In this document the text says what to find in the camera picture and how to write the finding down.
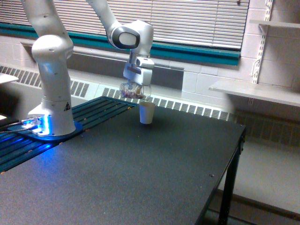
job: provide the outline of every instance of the window blind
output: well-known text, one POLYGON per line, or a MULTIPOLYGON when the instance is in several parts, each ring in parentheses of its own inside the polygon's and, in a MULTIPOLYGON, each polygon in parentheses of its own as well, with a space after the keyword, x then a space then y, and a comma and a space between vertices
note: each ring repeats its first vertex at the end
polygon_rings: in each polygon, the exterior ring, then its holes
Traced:
MULTIPOLYGON (((249 0, 108 0, 120 23, 153 25, 154 41, 240 49, 249 0)), ((85 0, 54 0, 69 31, 105 35, 85 0)), ((19 0, 0 0, 0 22, 30 25, 19 0)))

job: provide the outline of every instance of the plastic cup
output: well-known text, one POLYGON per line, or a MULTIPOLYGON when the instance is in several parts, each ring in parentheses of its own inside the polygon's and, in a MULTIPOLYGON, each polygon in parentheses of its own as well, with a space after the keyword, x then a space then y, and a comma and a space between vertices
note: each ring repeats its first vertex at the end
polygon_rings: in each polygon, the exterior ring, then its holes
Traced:
POLYGON ((153 114, 155 104, 152 102, 140 102, 140 122, 143 124, 151 124, 153 120, 153 114))

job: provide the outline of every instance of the warning label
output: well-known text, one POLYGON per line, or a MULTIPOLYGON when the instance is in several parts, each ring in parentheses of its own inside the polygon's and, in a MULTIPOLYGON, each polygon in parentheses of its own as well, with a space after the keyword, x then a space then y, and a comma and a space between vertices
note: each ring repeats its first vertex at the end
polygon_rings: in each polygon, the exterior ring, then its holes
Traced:
POLYGON ((71 107, 70 107, 70 105, 69 105, 69 102, 67 102, 67 104, 66 104, 66 107, 65 107, 65 110, 64 110, 64 111, 67 111, 67 110, 69 110, 69 109, 71 109, 71 107))

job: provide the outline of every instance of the window sill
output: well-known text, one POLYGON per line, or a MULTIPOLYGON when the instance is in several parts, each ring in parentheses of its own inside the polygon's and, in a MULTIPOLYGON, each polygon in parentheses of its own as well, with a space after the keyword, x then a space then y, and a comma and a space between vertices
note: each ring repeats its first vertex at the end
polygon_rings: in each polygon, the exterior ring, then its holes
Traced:
MULTIPOLYGON (((113 49, 106 36, 69 31, 69 36, 76 45, 113 49)), ((31 26, 0 23, 0 34, 14 35, 27 38, 37 38, 31 26)), ((213 64, 237 66, 240 61, 240 52, 200 48, 184 45, 153 43, 152 56, 168 58, 170 60, 187 60, 213 64)))

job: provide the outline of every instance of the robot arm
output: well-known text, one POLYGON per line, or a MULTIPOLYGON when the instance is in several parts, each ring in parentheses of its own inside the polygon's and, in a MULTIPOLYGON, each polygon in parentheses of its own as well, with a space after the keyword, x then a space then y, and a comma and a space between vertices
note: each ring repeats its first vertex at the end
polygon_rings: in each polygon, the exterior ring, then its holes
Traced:
MULTIPOLYGON (((135 91, 139 92, 144 86, 150 86, 154 67, 154 62, 150 59, 153 27, 140 20, 122 25, 113 15, 106 0, 86 1, 104 25, 109 43, 119 49, 130 49, 130 56, 123 71, 124 77, 134 84, 135 91)), ((136 98, 137 95, 124 97, 136 98)))
POLYGON ((67 59, 73 42, 59 19, 52 0, 22 0, 26 16, 39 38, 32 46, 42 82, 42 103, 29 117, 43 118, 43 124, 32 130, 39 136, 61 136, 75 130, 71 109, 70 77, 67 59))

